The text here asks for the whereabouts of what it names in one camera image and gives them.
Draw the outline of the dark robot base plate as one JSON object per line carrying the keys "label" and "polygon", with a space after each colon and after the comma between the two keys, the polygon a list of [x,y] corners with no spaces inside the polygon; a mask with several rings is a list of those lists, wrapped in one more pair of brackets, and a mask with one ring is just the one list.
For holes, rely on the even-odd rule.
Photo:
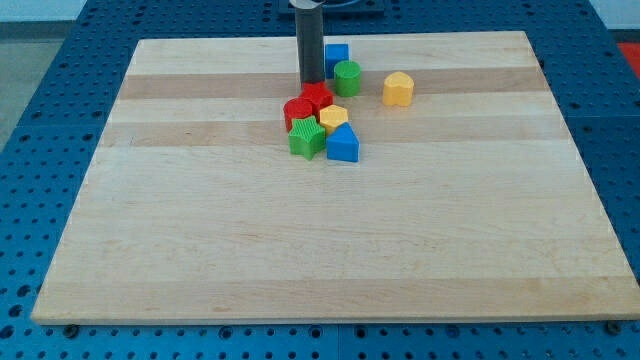
{"label": "dark robot base plate", "polygon": [[[325,15],[343,14],[380,14],[384,13],[385,2],[383,0],[324,0],[320,2]],[[281,16],[294,15],[294,8],[288,0],[275,1],[278,13]]]}

